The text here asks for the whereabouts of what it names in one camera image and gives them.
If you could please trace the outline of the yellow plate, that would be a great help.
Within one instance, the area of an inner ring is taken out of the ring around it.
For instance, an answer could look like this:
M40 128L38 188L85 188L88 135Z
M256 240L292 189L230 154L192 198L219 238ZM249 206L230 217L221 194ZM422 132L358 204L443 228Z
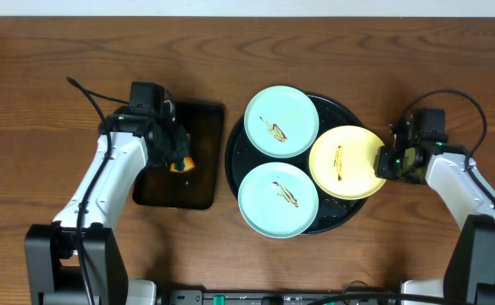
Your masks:
M375 175L375 157L383 141L372 131L343 125L324 132L309 153L309 172L326 194L358 200L379 191L386 180Z

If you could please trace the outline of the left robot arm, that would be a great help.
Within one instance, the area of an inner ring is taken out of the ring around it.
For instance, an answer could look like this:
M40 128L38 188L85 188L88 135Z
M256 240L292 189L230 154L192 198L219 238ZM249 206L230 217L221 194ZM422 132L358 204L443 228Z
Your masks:
M97 151L75 194L49 225L32 225L25 258L34 304L154 304L158 287L128 276L115 230L136 178L189 154L176 105L135 103L99 127Z

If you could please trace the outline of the green and yellow sponge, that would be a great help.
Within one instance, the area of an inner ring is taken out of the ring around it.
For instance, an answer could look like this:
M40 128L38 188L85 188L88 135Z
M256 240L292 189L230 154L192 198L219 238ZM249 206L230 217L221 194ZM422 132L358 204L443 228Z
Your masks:
M195 168L195 163L191 156L191 135L189 133L186 134L186 147L187 147L187 155L177 163L172 163L170 165L170 172L172 173L186 173Z

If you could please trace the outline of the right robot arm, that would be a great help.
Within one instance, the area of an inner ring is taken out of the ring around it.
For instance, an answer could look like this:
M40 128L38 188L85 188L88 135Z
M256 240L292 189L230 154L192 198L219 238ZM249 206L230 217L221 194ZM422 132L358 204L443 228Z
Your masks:
M381 178L427 185L442 199L460 229L440 280L402 284L402 304L495 304L495 190L472 153L448 143L441 123L399 123L391 148L379 149Z

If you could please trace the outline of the light blue plate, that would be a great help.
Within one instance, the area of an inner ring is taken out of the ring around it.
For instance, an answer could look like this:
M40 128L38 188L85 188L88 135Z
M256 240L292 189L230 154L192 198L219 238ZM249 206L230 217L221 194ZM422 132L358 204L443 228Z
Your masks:
M314 143L320 118L307 94L290 86L271 86L251 99L243 123L248 140L260 152L292 158Z
M237 201L247 224L275 239L302 234L319 210L314 182L299 168L281 162L249 171L240 184Z

